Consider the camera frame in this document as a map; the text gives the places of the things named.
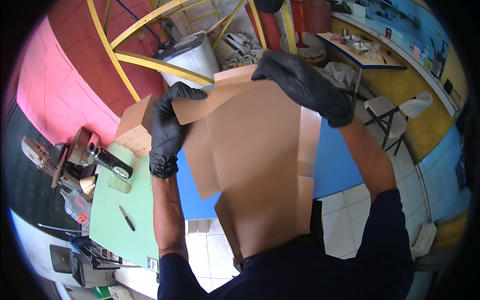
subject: paring knife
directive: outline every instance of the paring knife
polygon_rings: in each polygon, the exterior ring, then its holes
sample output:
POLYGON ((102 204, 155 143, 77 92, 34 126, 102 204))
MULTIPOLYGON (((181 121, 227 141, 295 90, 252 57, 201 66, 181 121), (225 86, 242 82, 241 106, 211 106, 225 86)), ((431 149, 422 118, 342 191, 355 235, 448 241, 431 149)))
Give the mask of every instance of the paring knife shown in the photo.
POLYGON ((131 229, 132 231, 135 231, 135 227, 133 227, 132 222, 128 219, 127 214, 125 213, 125 211, 123 210, 123 208, 122 208, 120 205, 119 205, 119 208, 120 208, 121 214, 122 214, 123 217, 125 218, 125 221, 127 221, 128 226, 130 226, 130 229, 131 229))

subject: gloved hand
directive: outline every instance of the gloved hand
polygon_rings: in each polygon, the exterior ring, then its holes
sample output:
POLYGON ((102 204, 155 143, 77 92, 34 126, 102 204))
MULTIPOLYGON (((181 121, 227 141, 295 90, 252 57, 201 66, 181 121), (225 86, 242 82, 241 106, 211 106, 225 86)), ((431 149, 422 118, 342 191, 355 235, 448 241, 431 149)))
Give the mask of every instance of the gloved hand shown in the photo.
POLYGON ((331 127, 342 127, 353 119, 351 101, 342 95, 307 61, 297 55, 268 51, 258 61, 252 80, 270 79, 293 101, 318 111, 331 127))
POLYGON ((167 179, 177 173, 177 154, 180 151, 188 126, 180 125, 172 107, 175 98, 205 99, 207 94, 191 88, 183 82, 172 85, 152 108, 152 150, 150 150, 150 173, 158 178, 167 179))

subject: person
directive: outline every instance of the person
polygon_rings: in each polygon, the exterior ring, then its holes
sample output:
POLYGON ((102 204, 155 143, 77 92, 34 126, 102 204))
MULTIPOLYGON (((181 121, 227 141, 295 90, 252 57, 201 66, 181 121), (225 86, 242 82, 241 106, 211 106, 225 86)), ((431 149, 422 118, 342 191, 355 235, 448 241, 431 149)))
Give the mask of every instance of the person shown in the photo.
POLYGON ((293 101, 318 111, 343 136, 372 202, 356 257, 343 260, 288 242, 244 260, 238 276, 206 293, 188 264, 175 174, 176 154, 187 127, 179 124, 171 104, 177 97, 203 99, 206 93, 178 82, 153 106, 150 170, 160 258, 158 299, 405 299, 414 263, 385 151, 353 115, 350 100, 304 59, 268 51, 252 75, 252 80, 265 78, 276 82, 293 101))

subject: table leg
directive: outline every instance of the table leg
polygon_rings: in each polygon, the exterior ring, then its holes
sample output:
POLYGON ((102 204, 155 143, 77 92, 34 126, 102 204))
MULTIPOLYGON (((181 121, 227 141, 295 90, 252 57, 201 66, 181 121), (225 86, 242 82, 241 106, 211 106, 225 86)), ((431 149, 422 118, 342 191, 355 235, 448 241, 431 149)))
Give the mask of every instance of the table leg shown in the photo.
POLYGON ((353 87, 353 102, 352 102, 352 111, 355 111, 355 105, 357 103, 357 93, 360 88, 360 80, 361 80, 361 74, 363 72, 362 68, 359 68, 359 74, 357 76, 357 82, 355 83, 355 86, 353 87))

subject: black cable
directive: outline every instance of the black cable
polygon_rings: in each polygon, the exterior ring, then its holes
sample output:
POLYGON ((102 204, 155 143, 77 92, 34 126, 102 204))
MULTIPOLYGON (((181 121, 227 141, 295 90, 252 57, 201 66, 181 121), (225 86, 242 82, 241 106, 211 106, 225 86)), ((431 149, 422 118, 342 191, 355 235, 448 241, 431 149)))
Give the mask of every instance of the black cable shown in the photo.
MULTIPOLYGON (((131 12, 125 5, 123 5, 122 2, 120 2, 120 0, 117 0, 117 2, 129 13, 131 14, 135 19, 137 19, 137 21, 139 20, 139 18, 133 14, 133 12, 131 12)), ((151 34, 153 34, 153 36, 156 38, 156 40, 158 41, 159 44, 161 44, 162 42, 160 42, 160 39, 156 36, 156 34, 147 26, 147 25, 144 25, 144 27, 150 31, 151 34)))

